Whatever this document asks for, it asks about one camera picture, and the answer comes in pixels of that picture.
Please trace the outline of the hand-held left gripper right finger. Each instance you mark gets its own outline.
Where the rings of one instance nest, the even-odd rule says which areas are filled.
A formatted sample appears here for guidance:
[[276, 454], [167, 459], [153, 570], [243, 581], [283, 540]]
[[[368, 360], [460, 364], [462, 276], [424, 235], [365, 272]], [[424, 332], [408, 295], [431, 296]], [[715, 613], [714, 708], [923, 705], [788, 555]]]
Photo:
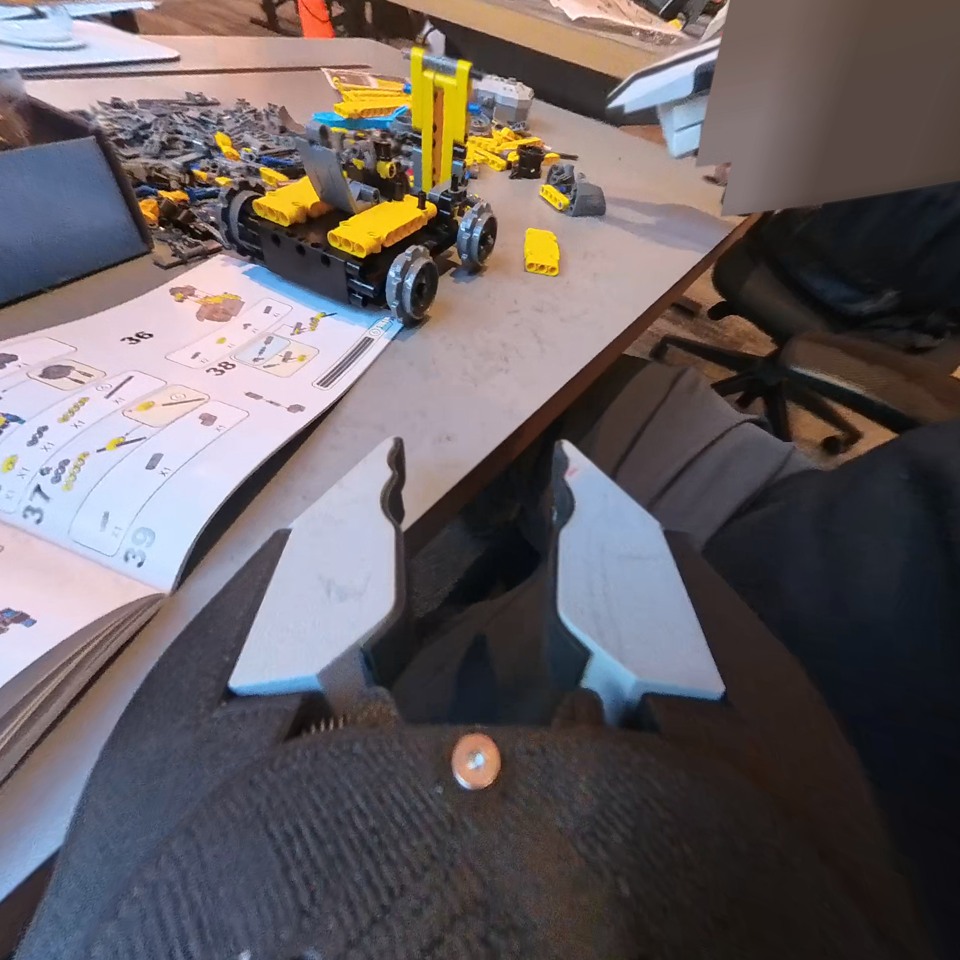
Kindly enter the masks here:
[[726, 685], [662, 525], [585, 453], [554, 448], [554, 664], [622, 725], [649, 695], [719, 702]]

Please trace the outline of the yellow toy vehicle model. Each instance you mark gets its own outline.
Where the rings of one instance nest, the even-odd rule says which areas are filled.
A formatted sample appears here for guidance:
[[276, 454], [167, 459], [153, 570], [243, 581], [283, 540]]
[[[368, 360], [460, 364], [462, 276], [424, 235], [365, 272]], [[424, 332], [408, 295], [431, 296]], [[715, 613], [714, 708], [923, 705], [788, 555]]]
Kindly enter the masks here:
[[242, 179], [221, 191], [224, 245], [287, 282], [406, 327], [437, 295], [441, 261], [479, 272], [498, 218], [471, 192], [467, 139], [474, 81], [466, 60], [404, 52], [410, 103], [386, 128], [311, 121], [294, 132], [297, 180], [271, 189]]

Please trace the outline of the black chair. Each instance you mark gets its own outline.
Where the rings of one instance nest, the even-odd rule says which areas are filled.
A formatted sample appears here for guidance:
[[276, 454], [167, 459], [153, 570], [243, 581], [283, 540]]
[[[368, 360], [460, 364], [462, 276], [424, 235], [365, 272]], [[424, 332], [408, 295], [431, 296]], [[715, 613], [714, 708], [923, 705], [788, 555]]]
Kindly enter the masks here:
[[879, 325], [855, 327], [806, 291], [772, 251], [771, 226], [781, 214], [763, 214], [717, 259], [712, 283], [720, 295], [707, 311], [713, 322], [740, 318], [773, 343], [752, 354], [666, 335], [650, 350], [664, 362], [670, 352], [698, 358], [729, 372], [714, 392], [741, 411], [760, 402], [774, 437], [792, 441], [790, 404], [830, 432], [824, 454], [847, 454], [863, 438], [841, 414], [846, 409], [895, 435], [958, 420], [958, 324], [936, 316], [874, 316]]

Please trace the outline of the grey workbench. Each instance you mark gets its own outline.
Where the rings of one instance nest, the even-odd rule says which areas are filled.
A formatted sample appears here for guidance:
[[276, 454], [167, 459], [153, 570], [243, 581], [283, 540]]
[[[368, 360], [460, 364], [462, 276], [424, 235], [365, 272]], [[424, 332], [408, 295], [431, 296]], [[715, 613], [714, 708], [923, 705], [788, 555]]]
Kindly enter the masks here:
[[399, 1], [429, 21], [445, 51], [486, 73], [522, 81], [543, 102], [598, 114], [607, 95], [636, 71], [695, 45], [681, 31], [673, 43], [650, 30], [621, 31], [573, 21], [550, 2]]

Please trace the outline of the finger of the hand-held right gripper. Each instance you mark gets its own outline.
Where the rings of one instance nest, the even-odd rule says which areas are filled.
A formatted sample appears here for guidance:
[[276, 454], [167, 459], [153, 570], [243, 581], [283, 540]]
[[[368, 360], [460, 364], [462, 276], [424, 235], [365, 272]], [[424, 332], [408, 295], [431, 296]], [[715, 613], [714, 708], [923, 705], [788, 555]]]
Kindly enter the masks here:
[[710, 39], [638, 70], [606, 97], [605, 121], [625, 128], [656, 122], [672, 158], [699, 151], [721, 39]]
[[729, 2], [698, 163], [724, 215], [957, 182], [959, 3]]

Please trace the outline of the grey desk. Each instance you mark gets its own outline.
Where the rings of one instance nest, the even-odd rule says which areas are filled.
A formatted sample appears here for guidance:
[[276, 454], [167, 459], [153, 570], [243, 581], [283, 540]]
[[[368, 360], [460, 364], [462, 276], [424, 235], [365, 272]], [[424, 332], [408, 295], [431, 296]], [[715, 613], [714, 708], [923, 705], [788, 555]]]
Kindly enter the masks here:
[[[692, 160], [541, 100], [532, 121], [603, 187], [606, 218], [559, 217], [531, 181], [482, 177], [500, 220], [484, 274], [445, 276], [426, 323], [241, 487], [199, 540], [184, 584], [2, 787], [5, 910], [34, 879], [45, 885], [90, 769], [146, 673], [274, 530], [400, 436], [403, 529], [416, 556], [741, 232]], [[556, 234], [558, 276], [524, 271], [528, 228]]]

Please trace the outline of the white instruction booklet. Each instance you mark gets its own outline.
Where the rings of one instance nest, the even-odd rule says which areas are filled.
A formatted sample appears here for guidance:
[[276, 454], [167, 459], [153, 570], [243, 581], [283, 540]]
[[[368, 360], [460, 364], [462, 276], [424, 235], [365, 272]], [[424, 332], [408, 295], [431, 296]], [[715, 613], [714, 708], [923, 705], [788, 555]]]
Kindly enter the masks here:
[[181, 580], [267, 460], [402, 330], [217, 256], [1, 346], [1, 779]]

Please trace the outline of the pile of small toy parts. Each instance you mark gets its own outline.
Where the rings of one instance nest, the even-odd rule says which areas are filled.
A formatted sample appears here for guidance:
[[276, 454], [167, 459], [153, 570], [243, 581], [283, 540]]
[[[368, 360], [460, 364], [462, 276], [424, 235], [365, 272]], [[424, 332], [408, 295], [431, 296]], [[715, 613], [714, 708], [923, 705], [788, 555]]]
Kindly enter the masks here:
[[131, 186], [164, 270], [222, 251], [223, 191], [286, 186], [304, 174], [293, 119], [274, 103], [222, 103], [200, 92], [173, 99], [93, 102], [73, 114], [102, 133]]

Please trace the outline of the dark blue robot kit box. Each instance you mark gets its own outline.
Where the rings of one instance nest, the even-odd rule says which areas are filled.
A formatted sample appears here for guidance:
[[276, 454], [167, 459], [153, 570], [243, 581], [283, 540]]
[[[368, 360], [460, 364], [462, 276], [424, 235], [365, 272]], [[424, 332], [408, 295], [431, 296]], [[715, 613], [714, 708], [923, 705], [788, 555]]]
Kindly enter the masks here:
[[1, 305], [153, 248], [134, 188], [100, 126], [27, 96], [30, 141], [1, 153]]

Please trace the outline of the white monitor stand base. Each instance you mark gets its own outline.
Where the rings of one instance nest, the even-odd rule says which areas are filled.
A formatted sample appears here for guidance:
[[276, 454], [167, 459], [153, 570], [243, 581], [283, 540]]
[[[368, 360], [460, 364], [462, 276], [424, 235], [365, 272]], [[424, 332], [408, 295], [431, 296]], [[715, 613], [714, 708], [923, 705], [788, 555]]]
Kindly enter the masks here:
[[173, 48], [92, 21], [8, 19], [1, 23], [1, 68], [39, 74], [68, 68], [166, 64]]

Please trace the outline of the blue curved toy panel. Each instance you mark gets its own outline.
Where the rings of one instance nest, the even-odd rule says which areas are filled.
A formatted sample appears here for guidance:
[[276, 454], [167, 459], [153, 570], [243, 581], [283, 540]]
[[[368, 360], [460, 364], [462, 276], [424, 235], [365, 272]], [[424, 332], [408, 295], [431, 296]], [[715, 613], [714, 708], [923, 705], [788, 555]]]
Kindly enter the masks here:
[[318, 111], [313, 114], [311, 122], [341, 131], [387, 131], [398, 122], [408, 124], [410, 117], [410, 108], [402, 105], [388, 113], [371, 116], [346, 117], [335, 111]]

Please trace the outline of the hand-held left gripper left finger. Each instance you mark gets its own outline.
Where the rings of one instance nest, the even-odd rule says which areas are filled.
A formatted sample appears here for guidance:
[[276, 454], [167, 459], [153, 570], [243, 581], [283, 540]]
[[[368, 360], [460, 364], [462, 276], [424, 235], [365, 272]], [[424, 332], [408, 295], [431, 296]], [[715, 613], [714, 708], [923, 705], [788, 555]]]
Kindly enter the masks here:
[[406, 601], [404, 454], [402, 438], [384, 439], [292, 522], [232, 694], [355, 700], [374, 685], [374, 645]]

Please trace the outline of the long yellow holed toy block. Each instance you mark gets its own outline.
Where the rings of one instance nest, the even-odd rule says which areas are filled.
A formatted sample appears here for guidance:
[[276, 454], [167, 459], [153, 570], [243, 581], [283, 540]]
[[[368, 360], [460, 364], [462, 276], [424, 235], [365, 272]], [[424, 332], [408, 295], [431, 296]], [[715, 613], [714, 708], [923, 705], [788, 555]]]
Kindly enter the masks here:
[[523, 239], [523, 268], [531, 275], [556, 278], [561, 272], [558, 238], [549, 229], [527, 227]]

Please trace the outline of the grey toy hub block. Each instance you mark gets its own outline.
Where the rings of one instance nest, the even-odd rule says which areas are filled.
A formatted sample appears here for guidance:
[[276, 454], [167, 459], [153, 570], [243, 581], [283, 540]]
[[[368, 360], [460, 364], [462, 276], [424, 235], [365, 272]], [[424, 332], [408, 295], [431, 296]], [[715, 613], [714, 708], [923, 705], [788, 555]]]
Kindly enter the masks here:
[[474, 79], [473, 102], [479, 113], [501, 126], [526, 125], [535, 102], [535, 90], [516, 78], [486, 74]]

